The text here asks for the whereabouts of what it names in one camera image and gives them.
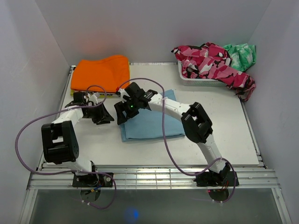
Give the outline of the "light blue trousers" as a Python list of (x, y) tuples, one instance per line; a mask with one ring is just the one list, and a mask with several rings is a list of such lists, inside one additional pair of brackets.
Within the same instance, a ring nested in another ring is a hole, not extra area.
[[(176, 138), (185, 136), (183, 126), (177, 119), (165, 115), (165, 136)], [(123, 142), (163, 138), (162, 113), (140, 109), (139, 114), (120, 125)]]

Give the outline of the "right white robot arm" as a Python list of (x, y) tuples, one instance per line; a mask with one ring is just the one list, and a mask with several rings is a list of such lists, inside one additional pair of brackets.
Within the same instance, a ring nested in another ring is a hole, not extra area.
[(116, 94), (121, 97), (121, 101), (114, 105), (118, 125), (135, 117), (140, 109), (161, 112), (163, 116), (168, 115), (182, 123), (186, 137), (197, 144), (208, 166), (200, 172), (187, 173), (176, 164), (181, 173), (194, 176), (200, 186), (236, 184), (236, 172), (231, 163), (222, 157), (214, 140), (213, 123), (200, 103), (183, 104), (167, 98), (164, 92), (144, 91), (134, 80), (130, 80), (126, 88), (119, 86)]

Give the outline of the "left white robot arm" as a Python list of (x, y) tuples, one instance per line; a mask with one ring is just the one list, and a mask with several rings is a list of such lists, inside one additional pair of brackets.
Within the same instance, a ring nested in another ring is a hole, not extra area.
[(74, 93), (73, 100), (65, 106), (66, 111), (41, 127), (46, 162), (64, 164), (73, 173), (83, 175), (83, 181), (91, 187), (99, 182), (99, 175), (94, 172), (93, 162), (79, 155), (74, 127), (81, 119), (90, 119), (96, 125), (114, 121), (98, 98), (98, 93)]

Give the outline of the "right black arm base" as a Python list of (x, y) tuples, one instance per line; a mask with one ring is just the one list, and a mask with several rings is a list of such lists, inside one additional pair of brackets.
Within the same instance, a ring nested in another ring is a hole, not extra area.
[(220, 177), (212, 172), (204, 172), (193, 180), (198, 187), (233, 187), (239, 186), (237, 173), (229, 171), (225, 177)]

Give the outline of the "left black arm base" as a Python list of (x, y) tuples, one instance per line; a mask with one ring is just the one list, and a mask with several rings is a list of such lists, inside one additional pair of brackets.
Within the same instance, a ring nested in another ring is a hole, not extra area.
[(103, 174), (74, 175), (73, 177), (72, 187), (95, 188), (98, 186), (112, 187), (112, 178)]

